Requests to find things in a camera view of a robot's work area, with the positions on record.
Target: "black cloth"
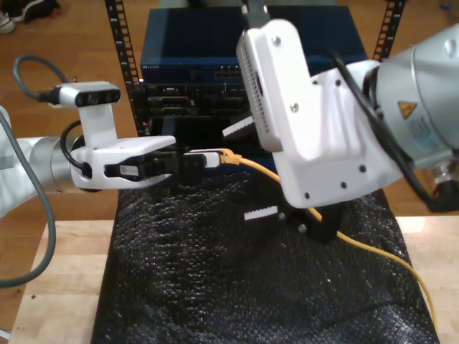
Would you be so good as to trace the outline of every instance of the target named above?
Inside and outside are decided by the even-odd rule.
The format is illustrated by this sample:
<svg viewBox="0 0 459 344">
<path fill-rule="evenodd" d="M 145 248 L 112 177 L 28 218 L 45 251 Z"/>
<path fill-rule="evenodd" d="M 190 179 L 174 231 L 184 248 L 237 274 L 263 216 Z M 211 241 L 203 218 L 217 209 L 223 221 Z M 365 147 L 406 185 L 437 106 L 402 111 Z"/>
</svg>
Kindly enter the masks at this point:
<svg viewBox="0 0 459 344">
<path fill-rule="evenodd" d="M 281 196 L 258 173 L 121 191 L 92 343 L 439 343 L 404 267 L 244 221 Z M 382 191 L 340 230 L 409 259 Z"/>
</svg>

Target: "shoe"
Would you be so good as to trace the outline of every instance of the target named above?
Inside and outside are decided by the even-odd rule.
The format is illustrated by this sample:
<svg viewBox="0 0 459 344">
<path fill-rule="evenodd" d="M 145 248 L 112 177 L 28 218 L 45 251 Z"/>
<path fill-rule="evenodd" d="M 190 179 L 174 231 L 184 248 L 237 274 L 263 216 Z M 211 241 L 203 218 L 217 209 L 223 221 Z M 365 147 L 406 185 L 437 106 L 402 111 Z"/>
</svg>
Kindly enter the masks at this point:
<svg viewBox="0 0 459 344">
<path fill-rule="evenodd" d="M 8 14 L 0 11 L 0 34 L 8 34 L 14 30 L 14 21 L 12 21 Z"/>
<path fill-rule="evenodd" d="M 60 9 L 56 0 L 23 0 L 22 20 L 31 22 L 36 18 L 45 18 L 52 14 L 54 9 Z"/>
<path fill-rule="evenodd" d="M 20 0 L 3 0 L 0 11 L 7 13 L 13 22 L 22 20 L 22 4 Z"/>
</svg>

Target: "wooden table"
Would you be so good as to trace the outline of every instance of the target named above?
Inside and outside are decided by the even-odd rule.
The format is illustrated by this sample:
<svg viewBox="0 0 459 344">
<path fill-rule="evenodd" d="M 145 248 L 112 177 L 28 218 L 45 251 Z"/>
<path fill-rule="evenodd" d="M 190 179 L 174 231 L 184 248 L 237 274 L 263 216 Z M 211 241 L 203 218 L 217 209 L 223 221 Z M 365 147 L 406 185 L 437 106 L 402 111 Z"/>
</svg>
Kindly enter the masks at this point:
<svg viewBox="0 0 459 344">
<path fill-rule="evenodd" d="M 415 269 L 432 293 L 442 344 L 459 343 L 459 217 L 399 217 Z M 55 256 L 30 282 L 11 344 L 90 342 L 112 221 L 59 221 Z M 47 229 L 34 266 L 42 259 Z"/>
</svg>

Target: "label sticker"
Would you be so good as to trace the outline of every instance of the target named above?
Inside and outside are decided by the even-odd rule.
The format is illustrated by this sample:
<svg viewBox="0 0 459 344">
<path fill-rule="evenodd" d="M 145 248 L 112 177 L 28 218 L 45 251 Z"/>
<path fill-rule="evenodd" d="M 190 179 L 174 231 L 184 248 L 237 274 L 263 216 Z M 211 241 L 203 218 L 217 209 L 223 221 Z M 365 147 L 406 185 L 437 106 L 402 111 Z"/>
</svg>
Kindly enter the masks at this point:
<svg viewBox="0 0 459 344">
<path fill-rule="evenodd" d="M 417 107 L 416 102 L 398 102 L 398 104 L 404 119 L 407 119 Z"/>
</svg>

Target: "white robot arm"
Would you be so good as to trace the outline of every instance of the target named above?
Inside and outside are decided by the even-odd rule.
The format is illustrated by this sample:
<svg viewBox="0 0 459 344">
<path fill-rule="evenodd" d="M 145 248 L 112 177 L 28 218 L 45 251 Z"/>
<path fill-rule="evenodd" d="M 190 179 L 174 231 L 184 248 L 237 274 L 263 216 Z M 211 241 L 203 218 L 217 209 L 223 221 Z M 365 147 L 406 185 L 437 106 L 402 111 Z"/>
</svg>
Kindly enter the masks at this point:
<svg viewBox="0 0 459 344">
<path fill-rule="evenodd" d="M 456 25 L 382 64 L 341 63 L 311 77 L 290 22 L 244 32 L 237 56 L 253 120 L 288 203 L 335 204 L 406 176 L 431 210 L 459 209 L 457 194 L 435 198 L 412 178 L 412 169 L 431 167 L 441 186 L 457 190 L 458 40 Z"/>
</svg>

